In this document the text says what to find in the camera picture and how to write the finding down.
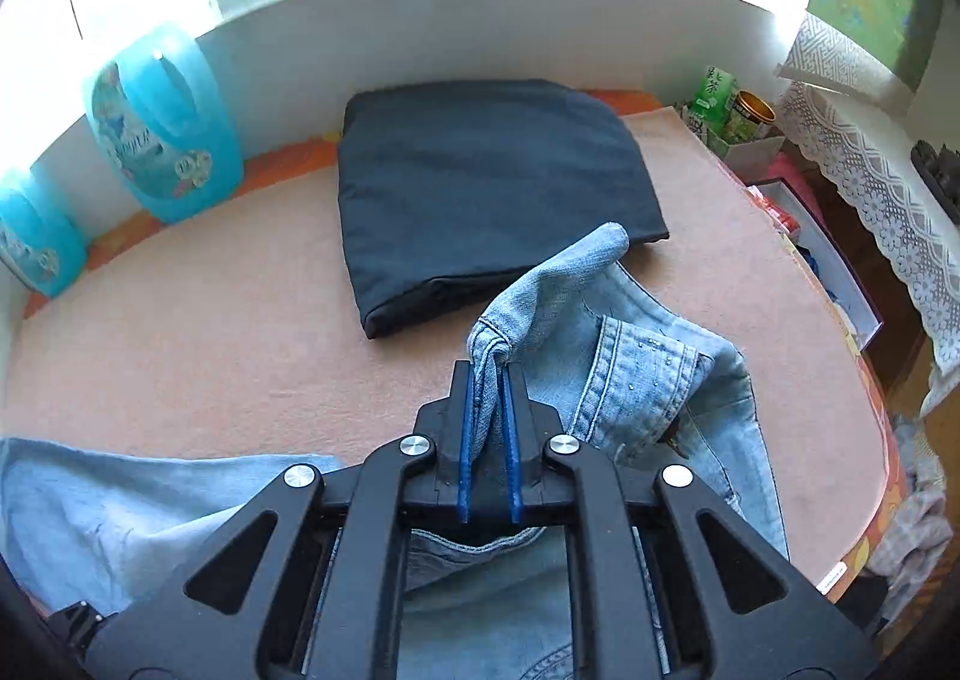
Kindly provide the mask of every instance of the red object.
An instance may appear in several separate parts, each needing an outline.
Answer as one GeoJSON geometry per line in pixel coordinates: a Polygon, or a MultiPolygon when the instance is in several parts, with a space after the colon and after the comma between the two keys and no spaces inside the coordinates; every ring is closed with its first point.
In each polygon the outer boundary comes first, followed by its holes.
{"type": "Polygon", "coordinates": [[[817,196],[813,193],[813,188],[806,183],[800,169],[794,166],[790,156],[785,152],[776,153],[776,158],[770,164],[766,172],[767,179],[782,179],[794,191],[794,194],[803,202],[806,210],[813,215],[813,219],[819,223],[820,227],[827,231],[827,221],[824,220],[824,212],[820,211],[820,205],[817,203],[817,196]]]}
{"type": "Polygon", "coordinates": [[[757,206],[767,212],[767,215],[770,215],[776,224],[776,228],[782,231],[791,241],[796,241],[797,236],[800,236],[800,223],[797,222],[797,218],[767,198],[757,189],[756,185],[750,185],[747,192],[752,195],[757,202],[757,206]]]}

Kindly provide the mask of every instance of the black fabric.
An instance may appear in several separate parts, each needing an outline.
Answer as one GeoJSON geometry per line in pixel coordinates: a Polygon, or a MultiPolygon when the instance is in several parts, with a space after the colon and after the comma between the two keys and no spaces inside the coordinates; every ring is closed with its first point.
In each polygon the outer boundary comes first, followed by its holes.
{"type": "Polygon", "coordinates": [[[347,104],[340,221],[367,337],[507,287],[605,222],[668,236],[608,106],[542,81],[448,82],[347,104]]]}
{"type": "Polygon", "coordinates": [[[886,577],[864,571],[853,578],[850,587],[837,601],[837,609],[864,634],[873,637],[882,628],[880,608],[888,591],[886,577]]]}

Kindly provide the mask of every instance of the white lace trim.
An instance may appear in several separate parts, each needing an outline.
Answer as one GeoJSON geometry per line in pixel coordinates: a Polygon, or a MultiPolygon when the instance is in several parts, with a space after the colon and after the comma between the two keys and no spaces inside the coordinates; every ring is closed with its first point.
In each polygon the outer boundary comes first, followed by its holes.
{"type": "Polygon", "coordinates": [[[960,269],[901,176],[815,92],[794,82],[776,124],[856,208],[920,311],[935,360],[926,414],[960,383],[960,269]]]}

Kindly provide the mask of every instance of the bottle label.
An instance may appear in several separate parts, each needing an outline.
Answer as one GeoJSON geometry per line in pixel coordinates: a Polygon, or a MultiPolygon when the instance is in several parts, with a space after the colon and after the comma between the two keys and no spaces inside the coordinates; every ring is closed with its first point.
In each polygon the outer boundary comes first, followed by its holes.
{"type": "Polygon", "coordinates": [[[203,149],[181,152],[160,140],[137,115],[116,63],[100,72],[90,97],[97,142],[130,183],[152,198],[181,198],[210,178],[213,159],[203,149]]]}
{"type": "Polygon", "coordinates": [[[40,250],[25,244],[0,218],[0,260],[30,287],[50,282],[59,274],[59,256],[53,247],[40,250]]]}

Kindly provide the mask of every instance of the denim fabric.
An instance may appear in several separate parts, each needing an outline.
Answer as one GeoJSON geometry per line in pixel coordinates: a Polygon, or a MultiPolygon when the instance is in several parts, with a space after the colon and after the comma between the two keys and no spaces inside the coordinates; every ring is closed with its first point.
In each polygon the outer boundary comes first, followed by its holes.
{"type": "Polygon", "coordinates": [[[0,440],[0,553],[44,606],[119,612],[294,463],[330,455],[184,461],[0,440]]]}
{"type": "MultiPolygon", "coordinates": [[[[557,407],[569,434],[618,464],[685,464],[786,556],[743,356],[657,303],[616,263],[627,247],[620,226],[601,226],[527,272],[480,316],[467,340],[474,458],[500,432],[503,366],[520,360],[530,397],[557,407]],[[670,443],[659,442],[667,429],[670,443]]],[[[572,675],[562,533],[528,529],[472,549],[421,532],[412,545],[401,676],[572,675]],[[477,560],[488,564],[467,568],[477,560]],[[429,649],[428,666],[413,645],[429,649]]]]}
{"type": "MultiPolygon", "coordinates": [[[[501,293],[469,337],[474,450],[499,432],[500,370],[523,362],[531,398],[572,434],[640,468],[687,464],[786,554],[750,377],[730,342],[670,313],[616,260],[600,227],[501,293]],[[670,429],[670,444],[659,442],[670,429]]],[[[46,605],[122,610],[293,461],[160,461],[8,439],[0,447],[0,552],[46,605]]],[[[483,547],[426,532],[411,542],[403,680],[572,675],[563,531],[483,547]]]]}

